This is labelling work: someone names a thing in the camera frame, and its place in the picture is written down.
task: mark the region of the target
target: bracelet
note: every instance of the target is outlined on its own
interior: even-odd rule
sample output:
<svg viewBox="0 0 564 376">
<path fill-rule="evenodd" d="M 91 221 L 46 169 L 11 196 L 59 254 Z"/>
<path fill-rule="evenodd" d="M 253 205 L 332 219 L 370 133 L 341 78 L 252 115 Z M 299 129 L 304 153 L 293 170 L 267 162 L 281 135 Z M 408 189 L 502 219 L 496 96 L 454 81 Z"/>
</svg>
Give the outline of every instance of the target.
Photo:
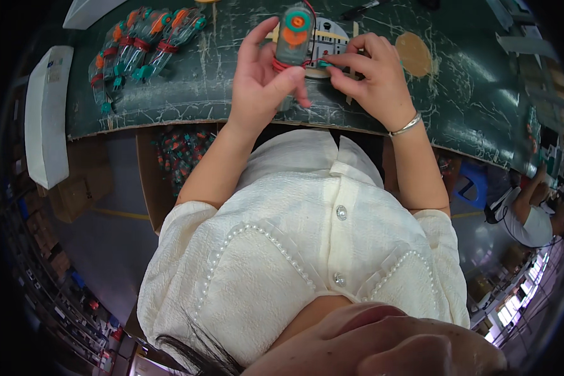
<svg viewBox="0 0 564 376">
<path fill-rule="evenodd" d="M 422 120 L 422 115 L 420 111 L 416 111 L 415 116 L 412 121 L 410 121 L 406 126 L 398 130 L 397 132 L 389 132 L 389 137 L 393 138 L 401 133 L 409 131 L 414 125 L 418 124 L 418 122 Z"/>
</svg>

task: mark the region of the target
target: sleeve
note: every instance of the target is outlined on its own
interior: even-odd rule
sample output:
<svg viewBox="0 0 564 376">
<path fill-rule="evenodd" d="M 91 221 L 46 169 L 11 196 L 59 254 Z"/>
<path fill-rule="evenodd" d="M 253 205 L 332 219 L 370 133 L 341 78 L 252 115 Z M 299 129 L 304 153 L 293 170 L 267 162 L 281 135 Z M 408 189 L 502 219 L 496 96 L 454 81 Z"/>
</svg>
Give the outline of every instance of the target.
<svg viewBox="0 0 564 376">
<path fill-rule="evenodd" d="M 459 267 L 458 237 L 449 215 L 439 210 L 422 210 L 414 214 L 432 250 L 435 269 L 449 302 L 454 324 L 470 328 L 466 308 L 466 279 Z"/>
<path fill-rule="evenodd" d="M 542 243 L 548 238 L 547 242 L 551 241 L 552 234 L 549 233 L 551 232 L 551 220 L 549 214 L 540 207 L 530 206 L 529 217 L 526 219 L 524 228 L 532 238 L 541 239 L 537 243 Z"/>
<path fill-rule="evenodd" d="M 164 307 L 167 291 L 190 239 L 197 227 L 216 213 L 217 209 L 207 203 L 189 201 L 175 206 L 165 217 L 159 246 L 149 262 L 138 294 L 136 314 L 149 342 L 154 339 L 153 328 L 159 312 L 162 308 L 167 311 Z"/>
</svg>

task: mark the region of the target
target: gray floor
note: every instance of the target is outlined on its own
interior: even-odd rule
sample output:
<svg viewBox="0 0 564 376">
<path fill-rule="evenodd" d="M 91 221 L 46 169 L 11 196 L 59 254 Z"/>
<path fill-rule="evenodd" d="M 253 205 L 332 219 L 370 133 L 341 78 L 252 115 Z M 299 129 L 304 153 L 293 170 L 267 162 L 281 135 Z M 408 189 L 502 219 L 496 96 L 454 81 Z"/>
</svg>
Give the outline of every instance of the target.
<svg viewBox="0 0 564 376">
<path fill-rule="evenodd" d="M 147 214 L 135 132 L 113 133 L 107 147 L 115 189 L 96 207 Z M 454 199 L 451 211 L 459 217 L 452 222 L 458 234 L 460 265 L 469 280 L 496 266 L 512 240 L 498 225 L 485 223 L 483 214 L 461 217 L 480 212 L 463 201 Z M 54 224 L 60 243 L 89 289 L 124 324 L 136 303 L 144 271 L 158 243 L 149 221 L 86 211 L 73 224 L 58 220 Z"/>
<path fill-rule="evenodd" d="M 134 131 L 107 141 L 115 189 L 95 207 L 147 214 L 138 172 Z M 148 220 L 86 211 L 72 224 L 55 220 L 60 244 L 88 288 L 122 323 L 136 303 L 158 238 Z"/>
<path fill-rule="evenodd" d="M 458 181 L 456 186 L 460 188 L 461 184 Z M 461 216 L 475 212 L 479 214 Z M 486 223 L 480 209 L 455 197 L 451 202 L 451 215 L 455 217 L 451 222 L 458 235 L 459 265 L 466 280 L 495 268 L 505 250 L 515 243 L 500 224 Z"/>
</svg>

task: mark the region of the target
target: hand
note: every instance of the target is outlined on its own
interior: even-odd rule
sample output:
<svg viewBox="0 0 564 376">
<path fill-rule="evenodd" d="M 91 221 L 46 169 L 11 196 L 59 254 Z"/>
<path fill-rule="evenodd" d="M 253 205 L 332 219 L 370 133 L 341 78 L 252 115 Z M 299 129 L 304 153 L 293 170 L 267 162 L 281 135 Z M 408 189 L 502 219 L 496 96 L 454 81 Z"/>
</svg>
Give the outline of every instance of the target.
<svg viewBox="0 0 564 376">
<path fill-rule="evenodd" d="M 238 51 L 228 123 L 253 135 L 258 135 L 272 121 L 286 95 L 294 92 L 299 104 L 311 105 L 307 99 L 305 69 L 291 67 L 277 74 L 272 67 L 276 44 L 271 42 L 259 49 L 259 44 L 276 25 L 278 17 L 260 23 L 244 38 Z"/>
<path fill-rule="evenodd" d="M 361 48 L 371 57 L 357 54 Z M 385 37 L 373 33 L 358 35 L 351 39 L 344 54 L 326 55 L 324 59 L 334 65 L 351 67 L 366 76 L 366 79 L 355 81 L 337 67 L 327 68 L 332 86 L 355 98 L 388 131 L 398 131 L 412 121 L 415 108 L 399 54 Z"/>
<path fill-rule="evenodd" d="M 542 182 L 543 180 L 545 180 L 546 174 L 547 174 L 547 165 L 545 164 L 545 162 L 541 162 L 539 167 L 537 167 L 537 172 L 533 177 L 533 179 L 537 182 Z"/>
</svg>

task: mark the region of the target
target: dark green workbench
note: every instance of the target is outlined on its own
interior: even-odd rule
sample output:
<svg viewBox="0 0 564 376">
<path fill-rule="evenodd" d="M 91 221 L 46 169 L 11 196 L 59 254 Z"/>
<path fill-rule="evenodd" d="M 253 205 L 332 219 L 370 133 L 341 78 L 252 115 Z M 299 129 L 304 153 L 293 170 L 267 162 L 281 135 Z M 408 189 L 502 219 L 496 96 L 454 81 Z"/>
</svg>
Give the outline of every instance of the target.
<svg viewBox="0 0 564 376">
<path fill-rule="evenodd" d="M 158 124 L 225 122 L 230 111 L 232 78 L 242 39 L 261 20 L 279 15 L 293 0 L 223 0 L 217 3 L 217 25 L 211 5 L 209 25 L 175 54 L 168 79 L 145 84 L 128 81 L 114 95 L 115 115 L 103 117 L 92 99 L 88 65 L 99 51 L 106 32 L 140 5 L 175 10 L 190 1 L 129 0 L 90 29 L 75 32 L 75 54 L 67 93 L 67 137 Z M 313 0 L 319 16 L 337 19 L 365 0 Z M 395 39 L 405 31 L 428 45 L 433 73 L 417 79 L 406 74 L 416 109 L 422 112 L 431 143 L 507 168 L 526 172 L 530 146 L 524 136 L 526 104 L 519 104 L 518 80 L 508 55 L 495 39 L 506 35 L 485 0 L 444 0 L 430 13 L 416 0 L 392 0 L 358 21 L 360 34 L 369 31 Z M 349 36 L 352 22 L 339 22 Z M 313 106 L 298 107 L 276 116 L 276 122 L 327 126 L 384 134 L 384 127 L 353 101 L 333 89 L 330 81 L 308 80 Z"/>
</svg>

